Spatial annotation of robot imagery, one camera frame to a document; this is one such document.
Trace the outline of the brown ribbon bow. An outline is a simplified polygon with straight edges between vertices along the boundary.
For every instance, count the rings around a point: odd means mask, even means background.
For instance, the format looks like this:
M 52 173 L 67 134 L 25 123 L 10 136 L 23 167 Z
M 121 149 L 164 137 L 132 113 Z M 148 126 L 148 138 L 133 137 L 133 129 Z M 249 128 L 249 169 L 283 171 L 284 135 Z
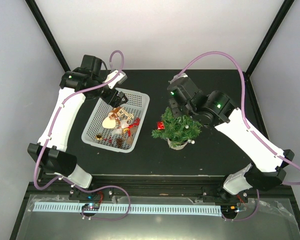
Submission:
M 108 113 L 108 117 L 111 119 L 111 120 L 115 120 L 116 124 L 118 126 L 121 125 L 121 121 L 120 121 L 120 118 L 118 117 L 118 112 L 121 110 L 121 107 L 116 107 L 116 108 L 113 108 L 109 113 Z

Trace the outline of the small green christmas tree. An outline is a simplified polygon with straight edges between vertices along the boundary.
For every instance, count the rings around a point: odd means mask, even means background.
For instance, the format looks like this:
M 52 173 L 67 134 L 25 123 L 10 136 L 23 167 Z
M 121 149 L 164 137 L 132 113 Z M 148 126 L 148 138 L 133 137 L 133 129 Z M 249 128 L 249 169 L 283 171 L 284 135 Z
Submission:
M 189 116 L 173 117 L 169 107 L 167 107 L 164 113 L 160 117 L 160 122 L 164 123 L 165 129 L 154 129 L 151 132 L 151 136 L 155 139 L 163 139 L 174 142 L 183 143 L 187 141 L 193 144 L 195 139 L 202 132 L 203 125 L 199 121 L 193 120 Z

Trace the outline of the red gift box ornament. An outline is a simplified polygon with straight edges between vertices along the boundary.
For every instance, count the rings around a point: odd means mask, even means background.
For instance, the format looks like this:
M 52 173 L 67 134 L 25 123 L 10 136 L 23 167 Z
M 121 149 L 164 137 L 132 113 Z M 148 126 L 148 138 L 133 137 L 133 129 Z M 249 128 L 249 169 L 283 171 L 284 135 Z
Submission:
M 157 129 L 158 130 L 164 130 L 165 129 L 165 125 L 163 121 L 158 121 L 157 122 Z

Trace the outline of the white perforated plastic basket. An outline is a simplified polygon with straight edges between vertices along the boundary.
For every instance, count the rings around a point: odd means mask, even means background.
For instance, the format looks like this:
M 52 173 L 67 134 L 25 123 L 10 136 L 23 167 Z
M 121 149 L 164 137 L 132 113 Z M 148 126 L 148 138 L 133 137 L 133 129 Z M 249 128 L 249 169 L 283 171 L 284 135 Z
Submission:
M 118 152 L 118 153 L 130 153 L 135 148 L 137 139 L 139 137 L 142 124 L 144 122 L 148 105 L 150 103 L 150 97 L 138 91 L 118 88 L 120 92 L 123 92 L 128 98 L 128 102 L 123 104 L 128 112 L 134 115 L 134 119 L 129 121 L 131 125 L 136 118 L 140 118 L 139 126 L 137 126 L 137 132 L 134 134 L 134 141 L 132 145 L 128 145 L 126 140 L 130 135 L 128 132 L 123 132 L 122 134 L 112 135 L 113 129 L 107 129 L 102 127 L 103 120 L 108 116 L 108 113 L 113 109 L 110 105 L 105 103 L 103 100 L 99 99 L 95 104 L 95 107 L 88 119 L 88 122 L 83 130 L 81 139 L 84 143 L 91 145 L 93 147 Z M 96 135 L 101 134 L 104 138 L 111 137 L 112 145 L 108 144 L 104 140 L 96 140 Z M 116 139 L 121 138 L 124 140 L 122 148 L 117 148 Z

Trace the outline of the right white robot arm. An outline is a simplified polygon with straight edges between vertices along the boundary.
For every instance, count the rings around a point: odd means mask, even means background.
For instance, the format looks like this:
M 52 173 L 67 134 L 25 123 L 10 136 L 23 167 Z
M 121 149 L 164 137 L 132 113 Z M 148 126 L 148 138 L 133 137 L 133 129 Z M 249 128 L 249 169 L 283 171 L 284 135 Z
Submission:
M 224 177 L 218 187 L 218 198 L 230 201 L 238 193 L 254 188 L 268 191 L 283 183 L 285 164 L 279 156 L 293 160 L 294 153 L 274 146 L 248 121 L 243 121 L 242 111 L 226 94 L 215 90 L 204 94 L 186 75 L 171 80 L 167 91 L 171 95 L 169 107 L 176 117 L 188 116 L 205 127 L 212 127 L 231 139 L 251 162 L 243 169 Z

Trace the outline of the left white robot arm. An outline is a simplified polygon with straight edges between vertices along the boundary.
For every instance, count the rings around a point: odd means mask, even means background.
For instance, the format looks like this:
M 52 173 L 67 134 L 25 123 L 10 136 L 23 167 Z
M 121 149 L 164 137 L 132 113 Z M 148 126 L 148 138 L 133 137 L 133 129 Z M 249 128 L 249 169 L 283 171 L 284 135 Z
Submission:
M 87 200 L 97 195 L 98 188 L 92 184 L 92 175 L 78 165 L 75 155 L 66 152 L 68 139 L 78 111 L 86 100 L 99 98 L 115 108 L 128 101 L 125 94 L 115 88 L 127 78 L 123 72 L 124 61 L 122 57 L 119 69 L 112 68 L 102 77 L 101 66 L 105 62 L 84 55 L 79 67 L 66 71 L 61 77 L 57 102 L 48 125 L 37 143 L 31 143 L 27 148 L 35 161 L 33 183 L 38 190 L 46 189 L 56 180 L 64 180 L 79 189 Z

